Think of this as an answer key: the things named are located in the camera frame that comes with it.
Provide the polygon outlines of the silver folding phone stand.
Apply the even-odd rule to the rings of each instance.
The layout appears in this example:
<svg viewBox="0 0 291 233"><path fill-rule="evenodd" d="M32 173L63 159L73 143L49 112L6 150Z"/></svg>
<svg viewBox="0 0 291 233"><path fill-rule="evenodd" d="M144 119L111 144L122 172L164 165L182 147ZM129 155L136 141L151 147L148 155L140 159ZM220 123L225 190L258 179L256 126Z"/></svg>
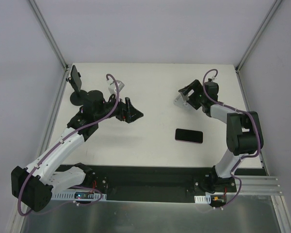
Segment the silver folding phone stand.
<svg viewBox="0 0 291 233"><path fill-rule="evenodd" d="M182 93L179 93L179 95L174 100L174 105L180 108L188 108L190 106L188 100L188 94L184 95Z"/></svg>

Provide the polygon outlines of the black round-base phone stand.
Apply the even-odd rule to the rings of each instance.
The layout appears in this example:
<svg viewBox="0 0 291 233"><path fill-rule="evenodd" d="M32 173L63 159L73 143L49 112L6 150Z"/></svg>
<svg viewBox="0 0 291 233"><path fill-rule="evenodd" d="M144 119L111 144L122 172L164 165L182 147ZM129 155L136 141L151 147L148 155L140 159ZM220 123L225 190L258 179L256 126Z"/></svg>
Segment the black round-base phone stand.
<svg viewBox="0 0 291 233"><path fill-rule="evenodd" d="M80 90L80 92L73 92L70 95L70 102L75 106L83 105L84 98L87 96L87 92L85 90Z"/></svg>

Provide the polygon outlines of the black smartphone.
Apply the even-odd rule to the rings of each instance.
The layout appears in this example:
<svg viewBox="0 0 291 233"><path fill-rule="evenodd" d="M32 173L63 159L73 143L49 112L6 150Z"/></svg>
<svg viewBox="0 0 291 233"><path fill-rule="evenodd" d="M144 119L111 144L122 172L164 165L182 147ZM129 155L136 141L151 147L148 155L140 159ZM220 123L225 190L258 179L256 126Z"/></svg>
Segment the black smartphone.
<svg viewBox="0 0 291 233"><path fill-rule="evenodd" d="M70 72L70 81L69 82L70 82L70 84L75 92L80 92L81 85L82 85L81 75L78 72L75 65L72 66L72 69Z"/></svg>

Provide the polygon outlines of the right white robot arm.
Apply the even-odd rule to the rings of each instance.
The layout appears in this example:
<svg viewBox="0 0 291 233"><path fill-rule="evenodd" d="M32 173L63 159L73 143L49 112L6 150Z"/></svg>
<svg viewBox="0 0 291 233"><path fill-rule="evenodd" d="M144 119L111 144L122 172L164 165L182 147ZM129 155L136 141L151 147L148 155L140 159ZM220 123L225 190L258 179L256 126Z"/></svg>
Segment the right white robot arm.
<svg viewBox="0 0 291 233"><path fill-rule="evenodd" d="M219 85L213 81L201 83L194 80L180 89L175 104L202 111L208 116L226 124L227 151L214 166L214 176L209 178L209 187L220 191L226 185L242 161L259 156L263 147L259 116L257 112L236 110L218 102Z"/></svg>

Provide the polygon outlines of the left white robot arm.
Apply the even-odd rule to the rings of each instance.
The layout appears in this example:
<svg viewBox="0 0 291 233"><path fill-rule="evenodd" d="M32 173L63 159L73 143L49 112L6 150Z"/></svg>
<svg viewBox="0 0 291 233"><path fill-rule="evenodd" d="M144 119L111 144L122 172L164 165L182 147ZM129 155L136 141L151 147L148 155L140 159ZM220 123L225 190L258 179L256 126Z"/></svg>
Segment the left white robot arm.
<svg viewBox="0 0 291 233"><path fill-rule="evenodd" d="M18 199L18 213L26 216L21 210L22 204L27 205L29 211L39 212L47 206L52 196L70 187L79 185L83 189L93 188L94 172L82 163L64 172L55 171L75 149L89 139L101 121L115 117L119 121L132 123L143 115L133 107L128 97L121 100L112 94L105 100L103 93L98 90L88 92L83 105L54 145L25 168L16 166L11 172L12 194Z"/></svg>

